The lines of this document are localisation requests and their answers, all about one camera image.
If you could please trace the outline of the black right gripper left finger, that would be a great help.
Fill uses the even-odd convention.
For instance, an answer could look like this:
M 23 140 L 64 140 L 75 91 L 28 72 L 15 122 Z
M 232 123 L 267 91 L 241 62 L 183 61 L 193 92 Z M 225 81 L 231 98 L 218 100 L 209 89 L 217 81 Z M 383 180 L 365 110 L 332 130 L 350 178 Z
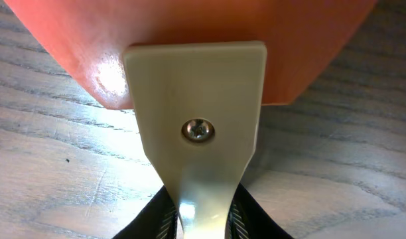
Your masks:
M 113 239 L 176 239 L 178 213 L 165 186 Z

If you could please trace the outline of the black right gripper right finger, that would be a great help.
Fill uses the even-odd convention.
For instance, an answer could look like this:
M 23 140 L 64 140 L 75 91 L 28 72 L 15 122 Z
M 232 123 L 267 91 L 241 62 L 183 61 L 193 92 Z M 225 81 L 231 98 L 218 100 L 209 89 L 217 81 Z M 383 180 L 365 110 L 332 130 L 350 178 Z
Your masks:
M 240 183 L 228 214 L 228 239 L 293 239 Z

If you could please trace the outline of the orange scraper with wooden handle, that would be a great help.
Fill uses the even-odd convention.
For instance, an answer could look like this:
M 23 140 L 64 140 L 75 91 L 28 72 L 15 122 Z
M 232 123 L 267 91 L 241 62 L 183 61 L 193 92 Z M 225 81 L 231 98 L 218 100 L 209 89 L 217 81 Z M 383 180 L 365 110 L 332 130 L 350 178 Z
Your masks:
M 228 238 L 263 105 L 295 100 L 373 1 L 8 0 L 108 109 L 134 109 L 185 238 Z

